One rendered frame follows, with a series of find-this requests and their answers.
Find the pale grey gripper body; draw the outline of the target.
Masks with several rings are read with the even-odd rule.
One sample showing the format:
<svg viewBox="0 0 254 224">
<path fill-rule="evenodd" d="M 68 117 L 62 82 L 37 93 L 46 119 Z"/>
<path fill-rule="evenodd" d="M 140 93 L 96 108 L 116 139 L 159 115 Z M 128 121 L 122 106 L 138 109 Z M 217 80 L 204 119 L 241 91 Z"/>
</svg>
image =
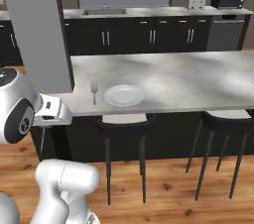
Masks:
<svg viewBox="0 0 254 224">
<path fill-rule="evenodd" d="M 47 102 L 44 107 L 36 113 L 34 126 L 58 126 L 69 125 L 72 115 L 68 107 L 61 102 Z"/>
</svg>

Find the silver fork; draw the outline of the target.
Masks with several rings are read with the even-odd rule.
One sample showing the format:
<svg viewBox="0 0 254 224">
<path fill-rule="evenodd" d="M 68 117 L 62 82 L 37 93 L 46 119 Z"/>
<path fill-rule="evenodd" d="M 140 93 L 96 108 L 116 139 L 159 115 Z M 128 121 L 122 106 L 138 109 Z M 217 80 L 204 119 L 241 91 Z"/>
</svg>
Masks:
<svg viewBox="0 0 254 224">
<path fill-rule="evenodd" d="M 98 91 L 98 85 L 96 81 L 91 82 L 91 92 L 93 93 L 93 104 L 96 105 L 96 93 Z"/>
</svg>

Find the white round plate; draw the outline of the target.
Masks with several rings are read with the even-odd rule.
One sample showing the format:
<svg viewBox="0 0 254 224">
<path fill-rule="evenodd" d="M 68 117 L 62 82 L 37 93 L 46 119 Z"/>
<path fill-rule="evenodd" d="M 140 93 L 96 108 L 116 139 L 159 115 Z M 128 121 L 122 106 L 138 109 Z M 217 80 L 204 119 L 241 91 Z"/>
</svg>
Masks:
<svg viewBox="0 0 254 224">
<path fill-rule="evenodd" d="M 139 104 L 145 98 L 145 93 L 137 86 L 119 84 L 104 92 L 104 100 L 118 107 L 128 107 Z"/>
</svg>

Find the black stool with white seat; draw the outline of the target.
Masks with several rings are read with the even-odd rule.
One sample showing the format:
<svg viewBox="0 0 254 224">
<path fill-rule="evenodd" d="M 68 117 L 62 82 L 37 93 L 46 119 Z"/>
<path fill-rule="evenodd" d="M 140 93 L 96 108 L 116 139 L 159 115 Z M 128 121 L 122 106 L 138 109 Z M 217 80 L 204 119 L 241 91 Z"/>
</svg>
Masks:
<svg viewBox="0 0 254 224">
<path fill-rule="evenodd" d="M 201 131 L 201 126 L 204 126 L 206 129 L 208 129 L 210 133 L 208 136 L 206 149 L 202 159 L 202 165 L 200 169 L 200 174 L 198 178 L 194 200 L 198 201 L 208 156 L 210 154 L 210 149 L 212 146 L 212 141 L 215 134 L 218 132 L 224 132 L 226 134 L 226 138 L 224 140 L 223 147 L 219 155 L 216 170 L 220 169 L 221 162 L 227 147 L 227 143 L 232 133 L 239 132 L 243 134 L 243 139 L 241 141 L 241 145 L 240 145 L 240 149 L 239 149 L 239 153 L 238 153 L 237 161 L 235 165 L 234 175 L 233 175 L 233 179 L 230 186 L 229 198 L 232 198 L 234 193 L 234 188 L 237 182 L 238 173 L 240 170 L 240 165 L 242 162 L 242 157 L 244 155 L 247 139 L 251 131 L 254 130 L 254 116 L 251 116 L 246 110 L 200 111 L 199 124 L 197 126 L 195 138 L 192 143 L 192 149 L 191 149 L 190 157 L 186 166 L 186 171 L 190 170 L 191 160 L 194 156 L 195 148 L 196 148 L 199 134 Z"/>
<path fill-rule="evenodd" d="M 139 140 L 139 170 L 142 176 L 143 202 L 146 202 L 146 153 L 145 139 L 156 120 L 155 114 L 122 114 L 93 116 L 93 122 L 101 133 L 105 142 L 107 204 L 111 204 L 111 139 L 138 139 Z"/>
</svg>

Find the tall grey fridge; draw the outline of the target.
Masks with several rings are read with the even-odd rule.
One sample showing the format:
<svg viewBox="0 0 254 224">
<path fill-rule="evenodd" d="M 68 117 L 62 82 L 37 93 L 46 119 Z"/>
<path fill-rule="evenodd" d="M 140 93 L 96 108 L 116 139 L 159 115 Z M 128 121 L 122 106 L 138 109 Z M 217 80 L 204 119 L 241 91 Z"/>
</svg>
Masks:
<svg viewBox="0 0 254 224">
<path fill-rule="evenodd" d="M 18 47 L 34 88 L 71 93 L 72 65 L 66 47 L 61 0 L 5 0 Z"/>
</svg>

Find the black kitchen island base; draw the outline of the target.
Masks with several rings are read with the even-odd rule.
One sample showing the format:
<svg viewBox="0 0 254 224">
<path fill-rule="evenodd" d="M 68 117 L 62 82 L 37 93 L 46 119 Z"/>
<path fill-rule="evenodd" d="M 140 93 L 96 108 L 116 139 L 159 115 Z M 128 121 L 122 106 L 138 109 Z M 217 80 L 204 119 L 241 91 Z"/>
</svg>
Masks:
<svg viewBox="0 0 254 224">
<path fill-rule="evenodd" d="M 146 136 L 146 160 L 188 158 L 198 128 L 199 114 L 159 113 Z M 43 159 L 61 159 L 81 163 L 105 162 L 105 143 L 102 134 L 96 128 L 92 117 L 74 117 L 69 126 L 55 126 L 44 129 L 32 128 L 32 139 L 39 157 Z M 249 136 L 245 155 L 254 155 L 254 128 Z M 201 128 L 194 157 L 204 155 L 209 130 Z M 212 141 L 210 156 L 218 157 L 223 148 L 226 135 L 216 133 Z M 243 134 L 233 131 L 226 149 L 226 156 L 236 156 L 239 152 Z M 138 161 L 139 140 L 110 140 L 110 158 L 113 162 Z"/>
</svg>

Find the steel sink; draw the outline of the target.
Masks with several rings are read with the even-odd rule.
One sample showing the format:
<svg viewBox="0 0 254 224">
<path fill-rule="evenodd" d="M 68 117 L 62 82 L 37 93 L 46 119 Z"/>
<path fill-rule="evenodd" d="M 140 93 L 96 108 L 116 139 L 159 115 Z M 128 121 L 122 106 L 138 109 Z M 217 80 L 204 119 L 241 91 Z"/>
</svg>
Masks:
<svg viewBox="0 0 254 224">
<path fill-rule="evenodd" d="M 100 8 L 85 9 L 82 13 L 84 16 L 89 15 L 126 15 L 126 9 L 123 8 Z"/>
</svg>

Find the grey dishwasher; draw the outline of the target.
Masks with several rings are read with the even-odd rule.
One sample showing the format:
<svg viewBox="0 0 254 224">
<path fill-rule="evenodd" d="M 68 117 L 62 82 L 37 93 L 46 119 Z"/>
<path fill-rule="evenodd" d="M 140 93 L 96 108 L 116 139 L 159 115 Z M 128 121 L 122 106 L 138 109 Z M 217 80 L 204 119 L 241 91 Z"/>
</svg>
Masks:
<svg viewBox="0 0 254 224">
<path fill-rule="evenodd" d="M 245 18 L 245 15 L 214 16 L 211 20 L 206 50 L 237 51 Z"/>
</svg>

